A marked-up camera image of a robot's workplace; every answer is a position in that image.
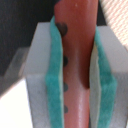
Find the red cylinder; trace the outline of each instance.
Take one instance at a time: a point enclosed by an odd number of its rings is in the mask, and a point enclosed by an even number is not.
[[[98,0],[61,0],[54,6],[64,55],[65,128],[88,128],[89,66]]]

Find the teal foam pad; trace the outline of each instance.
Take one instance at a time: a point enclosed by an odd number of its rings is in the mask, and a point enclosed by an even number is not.
[[[111,73],[98,28],[90,65],[90,117],[92,128],[109,128],[117,82]]]
[[[63,113],[63,50],[61,35],[55,26],[54,17],[51,20],[51,58],[46,74],[48,110],[51,128],[64,128]]]

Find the white surface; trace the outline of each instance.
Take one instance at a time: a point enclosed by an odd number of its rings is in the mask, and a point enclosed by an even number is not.
[[[0,128],[33,128],[25,79],[0,97]]]
[[[23,75],[46,74],[50,60],[50,23],[38,23]]]
[[[100,38],[113,73],[128,73],[128,52],[108,26],[98,27]]]

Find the green padding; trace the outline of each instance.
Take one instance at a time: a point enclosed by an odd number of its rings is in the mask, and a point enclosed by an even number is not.
[[[51,128],[64,128],[63,116],[63,76],[62,61],[63,50],[60,33],[55,26],[54,17],[51,20],[51,58],[49,70],[46,75],[46,86],[48,95],[48,109]]]
[[[100,72],[101,99],[97,128],[109,128],[112,118],[117,82],[105,55],[98,28],[96,28],[95,44],[98,49],[98,64]]]

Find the red rod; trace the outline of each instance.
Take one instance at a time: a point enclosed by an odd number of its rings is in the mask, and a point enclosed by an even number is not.
[[[98,0],[61,0],[54,6],[64,50],[65,128],[88,128],[89,66]]]

